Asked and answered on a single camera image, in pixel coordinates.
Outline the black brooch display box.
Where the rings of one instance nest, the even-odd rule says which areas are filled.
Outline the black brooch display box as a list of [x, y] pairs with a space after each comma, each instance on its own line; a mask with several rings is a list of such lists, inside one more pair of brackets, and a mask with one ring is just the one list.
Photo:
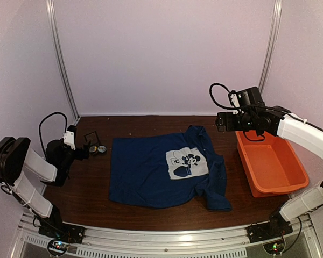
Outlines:
[[[98, 146], [100, 145], [99, 136], [96, 131], [92, 131], [90, 133], [85, 134], [84, 138], [86, 142], [91, 141], [91, 146], [96, 146], [98, 148]], [[94, 156], [97, 153], [98, 151], [95, 153], [90, 153], [90, 155]]]

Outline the navy white clothing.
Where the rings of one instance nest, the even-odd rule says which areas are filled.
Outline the navy white clothing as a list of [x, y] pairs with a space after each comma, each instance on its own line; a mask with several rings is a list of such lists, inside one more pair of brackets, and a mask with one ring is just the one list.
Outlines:
[[108, 198], [112, 202], [165, 209], [195, 196], [209, 210], [230, 211], [227, 173], [203, 126], [155, 137], [115, 138]]

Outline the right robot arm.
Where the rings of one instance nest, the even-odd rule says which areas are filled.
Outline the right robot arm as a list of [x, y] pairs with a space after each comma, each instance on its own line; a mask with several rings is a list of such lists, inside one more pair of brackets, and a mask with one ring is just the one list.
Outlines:
[[[282, 106], [267, 106], [258, 87], [227, 91], [229, 106], [216, 101], [213, 95], [215, 84], [209, 87], [209, 95], [214, 104], [223, 110], [216, 115], [218, 131], [254, 131], [257, 136], [269, 133], [274, 137], [290, 141], [312, 153], [323, 161], [323, 129], [305, 118], [300, 118]], [[269, 237], [277, 237], [292, 220], [323, 207], [323, 181], [289, 199], [270, 214], [265, 232]]]

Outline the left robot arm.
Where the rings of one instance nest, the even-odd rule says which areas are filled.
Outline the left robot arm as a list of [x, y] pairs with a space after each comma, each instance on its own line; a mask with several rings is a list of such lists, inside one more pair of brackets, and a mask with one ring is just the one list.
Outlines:
[[43, 159], [30, 143], [29, 138], [5, 137], [0, 141], [0, 184], [3, 191], [31, 210], [40, 222], [40, 229], [48, 231], [54, 238], [81, 236], [83, 227], [64, 223], [60, 210], [42, 196], [26, 173], [35, 174], [46, 185], [61, 187], [69, 178], [73, 162], [89, 158], [90, 146], [77, 148], [63, 140], [53, 140], [47, 145], [47, 157]]

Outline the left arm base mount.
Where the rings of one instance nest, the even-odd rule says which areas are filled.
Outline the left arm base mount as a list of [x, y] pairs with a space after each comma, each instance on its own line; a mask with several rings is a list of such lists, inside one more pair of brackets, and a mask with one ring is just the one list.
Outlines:
[[51, 226], [40, 226], [38, 233], [63, 242], [81, 244], [85, 234], [85, 228], [71, 224], [65, 224], [64, 229], [61, 230], [56, 230]]

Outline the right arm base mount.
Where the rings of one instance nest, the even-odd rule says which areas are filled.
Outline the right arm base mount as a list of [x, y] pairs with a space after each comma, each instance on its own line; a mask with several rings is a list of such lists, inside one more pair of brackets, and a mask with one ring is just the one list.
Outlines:
[[293, 232], [291, 225], [279, 227], [271, 222], [252, 223], [246, 228], [250, 243], [271, 240], [274, 238], [282, 238], [286, 234]]

